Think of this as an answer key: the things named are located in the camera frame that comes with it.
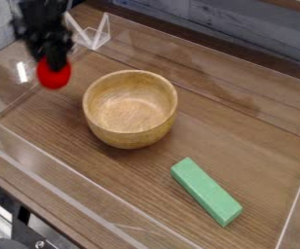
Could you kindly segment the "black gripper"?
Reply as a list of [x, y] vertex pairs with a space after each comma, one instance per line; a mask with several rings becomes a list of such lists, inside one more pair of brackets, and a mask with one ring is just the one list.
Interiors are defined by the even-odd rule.
[[67, 65], [68, 49], [74, 45], [72, 32], [63, 24], [68, 0], [11, 0], [11, 7], [16, 38], [25, 42], [35, 61], [44, 56], [46, 45], [48, 67], [55, 72], [60, 71]]

